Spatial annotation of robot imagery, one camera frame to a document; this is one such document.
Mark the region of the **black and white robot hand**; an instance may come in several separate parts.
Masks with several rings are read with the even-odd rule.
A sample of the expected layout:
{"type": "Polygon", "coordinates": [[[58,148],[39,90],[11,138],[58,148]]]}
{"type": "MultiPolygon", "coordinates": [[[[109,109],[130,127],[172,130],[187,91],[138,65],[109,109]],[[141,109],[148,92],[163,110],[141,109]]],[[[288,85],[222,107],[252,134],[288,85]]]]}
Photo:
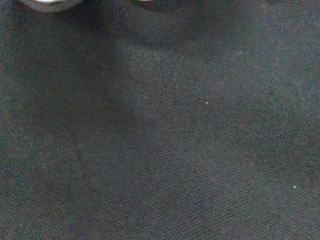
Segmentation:
{"type": "Polygon", "coordinates": [[[69,11],[77,6],[95,7],[99,12],[109,12],[108,3],[100,3],[96,0],[19,0],[23,5],[42,13],[61,13],[69,11]]]}

